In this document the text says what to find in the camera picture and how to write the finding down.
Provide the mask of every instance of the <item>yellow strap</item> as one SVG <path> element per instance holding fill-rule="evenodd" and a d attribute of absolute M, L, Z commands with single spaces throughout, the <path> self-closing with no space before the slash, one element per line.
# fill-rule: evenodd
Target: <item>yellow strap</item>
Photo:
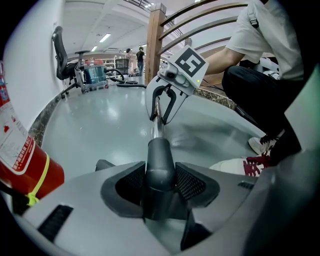
<path fill-rule="evenodd" d="M 28 193 L 27 195 L 25 195 L 27 198 L 29 198 L 29 203 L 27 204 L 27 206 L 34 206 L 39 201 L 39 199 L 36 198 L 36 194 L 38 193 L 40 187 L 42 186 L 42 183 L 45 180 L 45 177 L 47 175 L 48 168 L 49 168 L 49 162 L 50 162 L 50 157 L 48 156 L 47 153 L 45 153 L 45 154 L 46 154 L 46 162 L 45 162 L 45 166 L 44 166 L 44 170 L 42 172 L 42 175 L 41 175 L 38 183 L 34 187 L 33 191 Z"/>

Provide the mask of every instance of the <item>black office chair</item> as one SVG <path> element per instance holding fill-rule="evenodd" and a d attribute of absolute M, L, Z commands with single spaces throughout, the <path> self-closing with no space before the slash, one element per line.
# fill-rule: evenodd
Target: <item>black office chair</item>
<path fill-rule="evenodd" d="M 84 53 L 89 53 L 89 50 L 81 50 L 81 51 L 77 51 L 75 52 L 75 54 L 79 54 L 79 58 L 78 58 L 78 62 L 76 63 L 68 63 L 68 56 L 64 47 L 64 43 L 62 41 L 62 27 L 61 26 L 57 26 L 53 32 L 52 35 L 52 41 L 54 44 L 54 49 L 55 49 L 55 53 L 56 53 L 56 77 L 59 78 L 60 80 L 64 80 L 69 78 L 70 82 L 69 82 L 69 87 L 67 89 L 65 89 L 63 92 L 61 92 L 61 98 L 64 99 L 66 95 L 69 94 L 69 90 L 71 90 L 73 87 L 81 87 L 81 91 L 84 93 L 85 89 L 83 86 L 82 81 L 78 81 L 79 79 L 77 79 L 76 76 L 76 68 L 78 66 L 78 68 L 80 70 L 83 70 L 83 66 L 82 64 L 82 58 L 84 56 Z"/>

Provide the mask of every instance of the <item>shoe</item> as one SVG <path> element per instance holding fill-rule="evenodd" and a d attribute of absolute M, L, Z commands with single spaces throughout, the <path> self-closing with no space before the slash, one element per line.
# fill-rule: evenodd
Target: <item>shoe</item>
<path fill-rule="evenodd" d="M 264 136 L 262 138 L 252 137 L 248 140 L 250 147 L 258 155 L 261 155 L 263 152 L 271 150 L 276 144 L 278 137 Z"/>
<path fill-rule="evenodd" d="M 210 167 L 212 170 L 238 175 L 258 177 L 264 168 L 270 166 L 270 151 L 256 157 L 235 158 L 218 162 Z"/>

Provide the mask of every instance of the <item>black hose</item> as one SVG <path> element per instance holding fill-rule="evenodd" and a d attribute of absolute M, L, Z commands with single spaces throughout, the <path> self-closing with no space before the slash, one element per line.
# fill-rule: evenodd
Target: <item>black hose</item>
<path fill-rule="evenodd" d="M 122 80 L 114 78 L 114 77 L 110 77 L 111 81 L 117 82 L 116 86 L 118 87 L 140 87 L 140 88 L 147 88 L 147 86 L 145 86 L 144 84 L 138 84 L 137 81 L 125 81 L 125 77 L 124 75 L 121 73 L 120 70 L 116 69 L 116 68 L 105 68 L 104 69 L 104 73 L 110 72 L 110 71 L 116 71 L 122 78 Z"/>

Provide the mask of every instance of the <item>red shoelace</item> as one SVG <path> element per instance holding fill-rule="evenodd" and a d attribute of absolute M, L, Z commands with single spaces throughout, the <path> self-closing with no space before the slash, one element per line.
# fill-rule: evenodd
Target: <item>red shoelace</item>
<path fill-rule="evenodd" d="M 270 156 L 267 155 L 267 151 L 262 153 L 261 156 L 247 157 L 246 161 L 243 161 L 244 173 L 247 176 L 260 175 L 260 170 L 257 165 L 263 165 L 263 169 L 270 166 Z"/>

